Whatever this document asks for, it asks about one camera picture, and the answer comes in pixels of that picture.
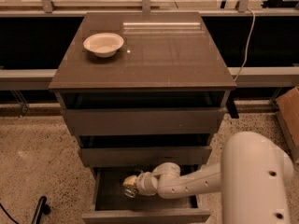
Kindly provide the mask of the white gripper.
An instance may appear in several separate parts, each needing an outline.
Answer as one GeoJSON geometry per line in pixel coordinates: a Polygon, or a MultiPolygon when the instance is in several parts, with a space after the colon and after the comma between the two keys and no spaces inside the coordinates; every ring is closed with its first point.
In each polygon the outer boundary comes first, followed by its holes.
{"type": "Polygon", "coordinates": [[[131,175],[124,179],[125,187],[137,187],[138,193],[144,196],[152,196],[157,193],[158,179],[151,173],[141,173],[139,176],[131,175]]]}

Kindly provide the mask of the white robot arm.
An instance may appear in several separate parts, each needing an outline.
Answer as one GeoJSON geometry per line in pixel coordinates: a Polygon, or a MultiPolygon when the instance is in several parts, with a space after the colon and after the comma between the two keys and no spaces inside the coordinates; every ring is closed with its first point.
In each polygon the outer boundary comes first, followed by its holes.
{"type": "Polygon", "coordinates": [[[173,162],[124,179],[125,194],[178,199],[219,192],[223,224],[291,224],[285,184],[292,179],[289,156],[254,132],[232,135],[221,161],[182,175],[173,162]]]}

